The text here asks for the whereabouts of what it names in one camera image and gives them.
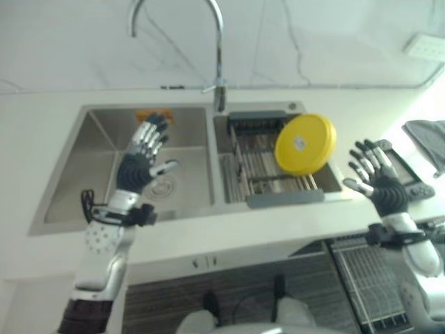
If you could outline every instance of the dish rack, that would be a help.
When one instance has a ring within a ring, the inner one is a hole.
[[[330,250],[363,333],[401,333],[411,328],[394,272],[363,235],[337,238]]]
[[[321,202],[326,189],[340,190],[328,165],[317,173],[300,177],[286,174],[278,166],[275,142],[293,117],[298,115],[288,116],[279,111],[232,113],[224,120],[226,134],[221,134],[222,126],[216,124],[217,139],[221,141],[225,136],[229,142],[226,148],[229,152],[220,154],[228,203],[246,202],[255,208]]]

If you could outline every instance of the dark floor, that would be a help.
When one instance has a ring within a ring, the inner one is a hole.
[[[122,332],[173,334],[188,313],[202,308],[202,295],[210,289],[218,295],[223,325],[269,321],[273,278],[279,273],[286,275],[289,293],[307,303],[319,326],[359,333],[327,255],[134,285],[127,293]]]

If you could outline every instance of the chrome faucet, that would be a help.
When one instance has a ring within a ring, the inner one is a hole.
[[[130,7],[128,32],[131,37],[136,37],[136,19],[145,0],[135,0]],[[206,0],[216,21],[216,78],[215,84],[205,88],[202,92],[215,91],[215,110],[223,112],[225,109],[227,82],[223,78],[223,15],[216,0]]]

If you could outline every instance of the drain strainer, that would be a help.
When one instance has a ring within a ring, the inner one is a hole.
[[[145,190],[145,197],[150,200],[163,200],[176,188],[176,180],[171,175],[157,177]]]

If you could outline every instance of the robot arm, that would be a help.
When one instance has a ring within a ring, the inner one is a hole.
[[[358,160],[349,166],[360,180],[343,183],[370,198],[382,224],[369,226],[366,239],[385,250],[399,282],[400,297],[411,325],[419,331],[445,328],[444,262],[431,240],[407,213],[408,196],[384,152],[372,142],[356,143]]]
[[[74,289],[57,333],[105,333],[113,301],[127,266],[136,225],[153,224],[153,206],[135,208],[143,188],[156,176],[178,166],[169,160],[154,166],[167,136],[163,116],[151,115],[133,135],[117,174],[116,190],[108,204],[95,205],[94,193],[82,193],[88,220],[86,254],[74,280]]]

